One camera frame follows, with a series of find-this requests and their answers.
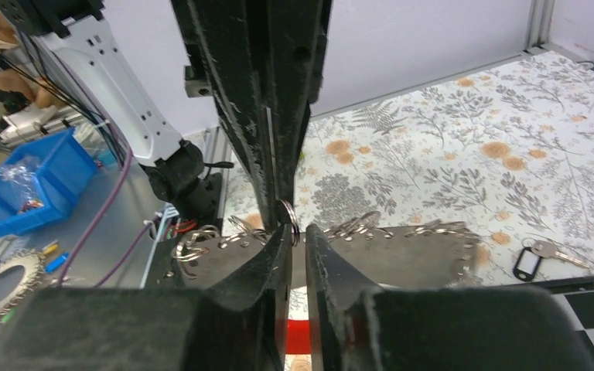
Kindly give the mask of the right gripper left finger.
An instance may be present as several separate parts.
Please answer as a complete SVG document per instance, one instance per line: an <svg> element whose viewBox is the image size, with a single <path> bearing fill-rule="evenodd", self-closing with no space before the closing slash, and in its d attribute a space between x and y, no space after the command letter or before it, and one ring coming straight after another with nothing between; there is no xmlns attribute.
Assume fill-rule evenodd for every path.
<svg viewBox="0 0 594 371"><path fill-rule="evenodd" d="M0 331L0 370L281 370L292 229L207 289L45 288Z"/></svg>

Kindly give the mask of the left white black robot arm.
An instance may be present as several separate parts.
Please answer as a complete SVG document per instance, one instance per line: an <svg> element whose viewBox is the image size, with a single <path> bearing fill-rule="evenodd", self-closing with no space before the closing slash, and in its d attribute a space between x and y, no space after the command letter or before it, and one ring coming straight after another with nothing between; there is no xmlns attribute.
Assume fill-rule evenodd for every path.
<svg viewBox="0 0 594 371"><path fill-rule="evenodd" d="M212 97L220 126L251 184L268 230L283 223L318 100L329 1L174 1L189 55L184 87ZM155 195L187 219L210 216L203 156L162 116L111 32L102 1L0 1L14 27L82 80L118 127Z"/></svg>

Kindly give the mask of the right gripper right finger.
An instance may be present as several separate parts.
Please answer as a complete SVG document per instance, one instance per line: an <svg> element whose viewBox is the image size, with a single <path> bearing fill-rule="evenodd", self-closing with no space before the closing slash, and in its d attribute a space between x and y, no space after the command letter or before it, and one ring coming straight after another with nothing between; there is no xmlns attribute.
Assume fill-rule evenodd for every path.
<svg viewBox="0 0 594 371"><path fill-rule="evenodd" d="M532 285L388 289L306 229L314 370L594 370L552 295Z"/></svg>

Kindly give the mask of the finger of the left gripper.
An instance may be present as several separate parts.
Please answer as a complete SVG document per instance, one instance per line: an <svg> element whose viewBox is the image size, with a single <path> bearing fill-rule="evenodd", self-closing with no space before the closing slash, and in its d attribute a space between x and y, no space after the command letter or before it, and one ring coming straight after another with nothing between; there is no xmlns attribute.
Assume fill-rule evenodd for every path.
<svg viewBox="0 0 594 371"><path fill-rule="evenodd" d="M327 47L330 1L264 1L261 34L264 97L271 113L268 176L262 202L291 202L295 171L319 98Z"/></svg>
<svg viewBox="0 0 594 371"><path fill-rule="evenodd" d="M253 185L261 222L277 226L267 118L268 4L174 1L189 60L213 97L220 126Z"/></svg>

